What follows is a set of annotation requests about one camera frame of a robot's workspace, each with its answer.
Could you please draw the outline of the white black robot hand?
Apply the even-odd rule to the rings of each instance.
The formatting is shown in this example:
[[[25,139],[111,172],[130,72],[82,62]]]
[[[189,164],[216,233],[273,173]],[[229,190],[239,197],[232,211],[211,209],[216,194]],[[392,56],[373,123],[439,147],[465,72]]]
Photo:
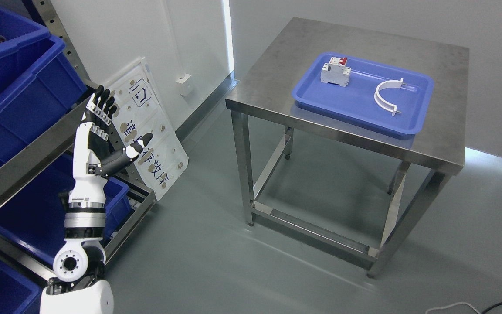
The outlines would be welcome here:
[[[130,145],[110,151],[109,128],[117,111],[110,90],[102,85],[90,95],[76,129],[72,176],[75,185],[68,202],[73,207],[103,208],[106,203],[104,186],[113,175],[134,163],[153,138],[146,133]]]

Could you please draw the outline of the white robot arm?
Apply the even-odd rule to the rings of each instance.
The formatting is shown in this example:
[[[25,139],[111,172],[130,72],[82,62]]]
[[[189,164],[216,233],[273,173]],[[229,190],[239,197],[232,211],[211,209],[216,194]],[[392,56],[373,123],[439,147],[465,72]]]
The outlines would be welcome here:
[[[41,294],[42,314],[112,314],[114,296],[105,279],[105,203],[73,198],[64,211],[64,246],[54,277]]]

